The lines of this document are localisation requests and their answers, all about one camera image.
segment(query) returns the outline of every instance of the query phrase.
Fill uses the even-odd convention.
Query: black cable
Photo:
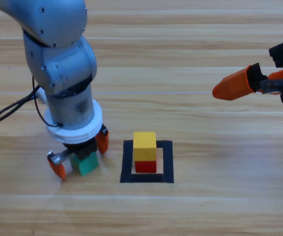
[[[6,119],[7,117],[9,117],[10,115],[12,115],[14,112],[16,112],[19,108],[21,108],[25,103],[29,102],[29,101],[32,101],[34,100],[34,104],[35,104],[35,107],[36,107],[36,110],[40,116],[40,118],[42,119],[42,121],[50,126],[50,127],[61,127],[62,125],[51,125],[51,124],[48,124],[44,118],[42,117],[40,111],[39,111],[39,108],[38,108],[38,104],[37,104],[37,98],[36,98],[36,93],[38,91],[38,89],[40,88],[39,85],[37,85],[37,87],[35,87],[34,85],[34,77],[32,77],[32,86],[33,86],[33,90],[32,92],[26,96],[26,97],[23,97],[22,99],[18,100],[17,102],[14,102],[13,104],[5,107],[4,109],[2,109],[0,111],[0,115],[3,114],[4,112],[8,111],[9,109],[11,109],[12,107],[14,107],[12,110],[10,110],[9,112],[7,112],[4,116],[0,117],[0,122],[4,119]]]
[[[18,100],[17,102],[14,102],[13,104],[9,105],[8,107],[5,107],[3,110],[0,111],[0,115],[4,112],[8,111],[12,107],[14,107],[11,111],[6,113],[4,116],[0,118],[0,122],[4,120],[5,118],[9,117],[11,114],[13,114],[15,111],[17,111],[19,108],[21,108],[25,103],[33,100],[33,97],[35,97],[36,92],[38,91],[40,87],[36,87],[28,96],[23,97],[22,99]]]
[[[36,88],[38,88],[38,89],[40,88],[39,85],[38,85],[37,87],[34,87],[34,77],[32,77],[32,88],[33,88],[33,91],[34,91]],[[47,123],[47,122],[45,121],[45,119],[43,118],[43,116],[41,115],[40,111],[39,111],[39,107],[38,107],[38,103],[37,103],[37,98],[36,98],[36,96],[33,96],[33,99],[34,99],[35,108],[36,108],[36,110],[37,110],[37,112],[38,112],[40,118],[42,119],[42,121],[43,121],[47,126],[49,126],[49,127],[61,127],[61,126],[62,126],[62,125],[51,125],[51,124]]]

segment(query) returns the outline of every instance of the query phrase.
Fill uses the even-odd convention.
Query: red cube
[[[135,161],[136,173],[156,173],[157,161]]]

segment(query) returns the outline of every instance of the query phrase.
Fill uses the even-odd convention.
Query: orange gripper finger
[[[271,74],[268,76],[268,79],[269,79],[269,80],[282,80],[282,79],[283,79],[283,70],[280,70],[280,71],[271,73]],[[271,93],[271,94],[272,94],[272,95],[279,95],[280,92],[273,92],[273,93]]]
[[[48,160],[52,170],[54,171],[54,173],[60,177],[63,181],[66,180],[66,172],[65,172],[65,168],[62,164],[60,165],[53,165],[49,160]]]
[[[214,87],[213,96],[217,99],[232,101],[253,93],[254,91],[250,88],[247,77],[247,71],[250,67],[249,65],[247,68],[223,78]]]
[[[107,135],[105,135],[103,132],[99,132],[96,135],[96,141],[97,141],[97,146],[98,150],[101,154],[106,153],[109,147],[109,132]]]

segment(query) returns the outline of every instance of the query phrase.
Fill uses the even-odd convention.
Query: gray robot arm
[[[34,79],[38,83],[33,95],[23,99],[26,102],[33,96],[37,108],[34,93],[42,89],[39,92],[44,93],[43,101],[48,109],[44,118],[40,112],[39,115],[49,134],[67,147],[58,154],[50,152],[48,160],[54,172],[65,179],[63,161],[74,155],[79,160],[90,158],[97,150],[103,154],[109,144],[102,110],[91,94],[90,84],[97,73],[97,62],[90,44],[82,36],[87,22],[85,2],[0,0],[0,10],[23,29],[33,87]]]
[[[53,123],[69,130],[89,124],[97,62],[82,36],[84,0],[0,0],[0,10],[23,29],[27,64],[45,92]]]

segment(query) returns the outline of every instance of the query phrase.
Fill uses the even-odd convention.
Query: robotic arm
[[[270,48],[269,54],[276,67],[283,68],[283,43]],[[222,100],[235,100],[253,92],[280,94],[283,103],[283,70],[265,76],[256,63],[225,77],[213,89],[214,97]]]
[[[48,132],[67,147],[56,155],[50,152],[48,160],[55,173],[65,179],[64,160],[74,155],[84,159],[97,149],[104,153],[109,143],[101,108],[91,94],[97,62],[83,37],[85,2],[0,0],[0,10],[23,30],[28,67],[47,99],[44,121]]]

